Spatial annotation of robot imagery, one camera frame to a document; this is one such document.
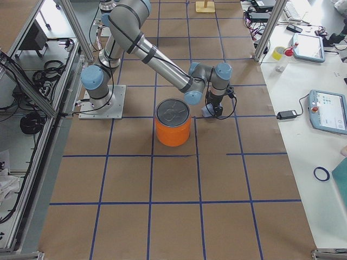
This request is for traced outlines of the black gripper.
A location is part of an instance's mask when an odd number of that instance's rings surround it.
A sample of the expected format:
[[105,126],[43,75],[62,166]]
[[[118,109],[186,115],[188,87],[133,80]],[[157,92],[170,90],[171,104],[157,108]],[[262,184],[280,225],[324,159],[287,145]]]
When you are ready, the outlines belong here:
[[222,95],[215,95],[212,91],[207,91],[207,110],[214,111],[215,116],[221,116],[223,112],[221,101],[224,96],[228,96],[231,99],[234,98],[234,88],[227,87]]

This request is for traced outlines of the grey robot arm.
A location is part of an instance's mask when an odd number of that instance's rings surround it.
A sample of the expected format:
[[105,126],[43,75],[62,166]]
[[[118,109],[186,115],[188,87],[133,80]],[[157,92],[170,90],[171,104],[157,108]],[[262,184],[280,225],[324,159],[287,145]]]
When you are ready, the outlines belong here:
[[225,96],[233,99],[230,85],[233,69],[227,63],[208,66],[193,62],[184,72],[145,38],[141,27],[151,13],[150,1],[119,1],[107,14],[108,27],[117,47],[138,57],[184,95],[190,105],[204,101],[203,115],[222,119],[221,101]]

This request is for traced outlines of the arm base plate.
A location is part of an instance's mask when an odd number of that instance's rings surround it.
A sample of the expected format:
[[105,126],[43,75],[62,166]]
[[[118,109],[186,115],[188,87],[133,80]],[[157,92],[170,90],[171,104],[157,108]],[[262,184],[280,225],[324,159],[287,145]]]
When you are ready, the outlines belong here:
[[89,99],[81,105],[79,113],[80,120],[121,120],[123,116],[126,85],[108,85],[108,95],[100,100],[89,97],[87,91],[84,93],[84,99]]

